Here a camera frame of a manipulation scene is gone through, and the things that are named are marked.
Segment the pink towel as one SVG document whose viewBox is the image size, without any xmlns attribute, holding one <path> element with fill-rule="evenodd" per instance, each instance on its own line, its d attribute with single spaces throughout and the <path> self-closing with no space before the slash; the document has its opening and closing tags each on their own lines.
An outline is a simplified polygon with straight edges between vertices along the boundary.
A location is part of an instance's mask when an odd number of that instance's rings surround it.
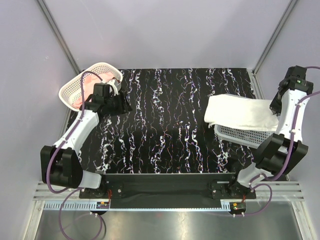
<svg viewBox="0 0 320 240">
<path fill-rule="evenodd" d="M 83 90 L 84 90 L 84 100 L 86 101 L 88 97 L 94 92 L 94 85 L 98 83 L 108 83 L 113 80 L 115 76 L 111 72 L 101 73 L 98 75 L 102 81 L 93 74 L 87 74 L 83 80 Z M 79 96 L 72 106 L 76 109 L 79 109 L 82 105 L 82 97 Z"/>
</svg>

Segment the white towel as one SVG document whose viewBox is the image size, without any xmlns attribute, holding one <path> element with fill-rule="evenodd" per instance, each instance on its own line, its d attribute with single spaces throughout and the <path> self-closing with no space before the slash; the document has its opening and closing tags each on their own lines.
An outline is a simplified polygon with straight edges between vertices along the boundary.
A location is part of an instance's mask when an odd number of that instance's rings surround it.
<svg viewBox="0 0 320 240">
<path fill-rule="evenodd" d="M 270 110 L 270 100 L 231 94 L 209 97 L 204 122 L 238 130 L 274 132 L 279 120 Z"/>
</svg>

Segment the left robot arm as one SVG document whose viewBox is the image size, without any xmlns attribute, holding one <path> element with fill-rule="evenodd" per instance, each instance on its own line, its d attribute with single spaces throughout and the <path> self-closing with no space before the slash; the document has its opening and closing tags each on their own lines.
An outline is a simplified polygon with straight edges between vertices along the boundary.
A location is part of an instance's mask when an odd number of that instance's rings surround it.
<svg viewBox="0 0 320 240">
<path fill-rule="evenodd" d="M 131 110 L 127 91 L 117 90 L 112 84 L 97 83 L 64 135 L 52 146 L 45 145 L 40 151 L 41 177 L 49 190 L 54 192 L 53 186 L 89 188 L 95 197 L 103 198 L 108 193 L 108 186 L 102 182 L 100 174 L 83 170 L 80 150 L 103 118 L 126 114 Z"/>
</svg>

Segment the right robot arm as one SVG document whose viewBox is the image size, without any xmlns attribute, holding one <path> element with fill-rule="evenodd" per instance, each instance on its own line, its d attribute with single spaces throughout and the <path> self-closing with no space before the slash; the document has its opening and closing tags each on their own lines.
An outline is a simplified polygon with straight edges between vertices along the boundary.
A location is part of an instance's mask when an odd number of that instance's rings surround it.
<svg viewBox="0 0 320 240">
<path fill-rule="evenodd" d="M 269 105 L 279 120 L 276 131 L 256 149 L 253 163 L 227 185 L 230 197 L 239 198 L 245 188 L 253 188 L 263 180 L 276 181 L 306 156 L 309 148 L 303 144 L 302 123 L 307 103 L 316 95 L 314 84 L 306 80 L 308 69 L 298 65 L 288 68 Z"/>
</svg>

